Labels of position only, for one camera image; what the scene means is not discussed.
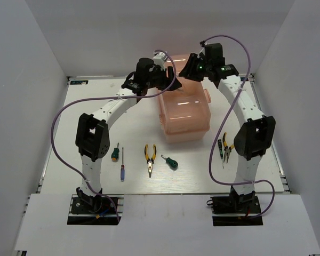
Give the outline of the pink plastic toolbox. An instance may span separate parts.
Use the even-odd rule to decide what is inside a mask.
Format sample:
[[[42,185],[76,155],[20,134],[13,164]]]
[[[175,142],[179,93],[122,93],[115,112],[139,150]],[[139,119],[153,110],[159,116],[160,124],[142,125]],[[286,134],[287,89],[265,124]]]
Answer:
[[[177,76],[182,87],[157,97],[159,118],[168,143],[200,140],[210,129],[211,97],[201,82]]]

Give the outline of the black green precision screwdriver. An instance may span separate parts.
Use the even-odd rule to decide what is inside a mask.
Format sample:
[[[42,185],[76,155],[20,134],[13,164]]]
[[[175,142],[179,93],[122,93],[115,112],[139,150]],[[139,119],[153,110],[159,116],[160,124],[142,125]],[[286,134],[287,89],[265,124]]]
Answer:
[[[222,168],[224,168],[224,164],[223,164],[224,157],[223,157],[222,140],[218,139],[217,143],[218,143],[218,150],[219,150],[219,155],[220,155],[220,159],[221,159]]]

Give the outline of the small yellow pliers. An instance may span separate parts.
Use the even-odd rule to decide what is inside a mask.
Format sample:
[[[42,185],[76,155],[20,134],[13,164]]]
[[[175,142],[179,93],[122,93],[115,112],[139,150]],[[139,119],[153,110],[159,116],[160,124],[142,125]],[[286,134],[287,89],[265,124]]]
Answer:
[[[228,163],[229,161],[229,156],[232,152],[232,150],[234,149],[234,145],[228,145],[227,144],[227,141],[226,141],[226,137],[227,137],[227,132],[225,132],[223,134],[223,137],[222,137],[222,144],[223,144],[223,147],[224,147],[224,156],[223,156],[223,162],[225,163]]]

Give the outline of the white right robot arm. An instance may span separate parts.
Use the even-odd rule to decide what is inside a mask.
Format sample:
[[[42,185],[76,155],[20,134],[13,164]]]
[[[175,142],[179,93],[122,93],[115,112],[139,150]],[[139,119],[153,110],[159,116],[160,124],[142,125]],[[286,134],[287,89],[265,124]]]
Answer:
[[[208,78],[228,100],[238,119],[240,130],[234,138],[238,166],[230,190],[230,206],[235,212],[241,213],[254,200],[258,165],[271,146],[276,121],[255,106],[243,89],[235,66],[225,63],[222,45],[201,42],[201,46],[200,53],[190,54],[179,75],[196,82]]]

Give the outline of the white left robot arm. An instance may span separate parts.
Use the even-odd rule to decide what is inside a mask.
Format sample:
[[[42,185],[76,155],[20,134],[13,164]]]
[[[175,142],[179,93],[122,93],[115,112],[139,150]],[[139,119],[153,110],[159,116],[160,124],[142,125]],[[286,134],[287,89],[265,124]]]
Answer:
[[[103,157],[110,147],[109,130],[149,89],[173,91],[181,87],[173,67],[166,67],[168,57],[158,52],[151,59],[141,58],[135,72],[128,75],[116,97],[92,114],[82,114],[78,120],[75,144],[82,160],[84,178],[76,193],[91,213],[102,207],[100,173]]]

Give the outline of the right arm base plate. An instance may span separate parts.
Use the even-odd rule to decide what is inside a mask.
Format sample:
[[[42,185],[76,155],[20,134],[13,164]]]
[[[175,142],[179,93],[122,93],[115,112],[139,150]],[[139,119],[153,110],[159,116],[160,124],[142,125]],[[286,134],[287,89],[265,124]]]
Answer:
[[[239,227],[239,226],[262,226],[262,216],[259,199],[255,196],[254,201],[240,209],[236,209],[228,196],[212,196],[207,202],[212,211],[214,227]]]

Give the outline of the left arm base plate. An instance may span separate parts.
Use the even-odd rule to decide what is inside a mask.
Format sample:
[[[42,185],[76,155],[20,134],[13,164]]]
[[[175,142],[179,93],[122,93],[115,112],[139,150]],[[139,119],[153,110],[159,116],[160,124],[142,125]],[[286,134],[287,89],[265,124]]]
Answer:
[[[94,209],[77,195],[72,195],[67,225],[116,226],[118,220],[113,203],[109,199],[102,197],[98,207]]]

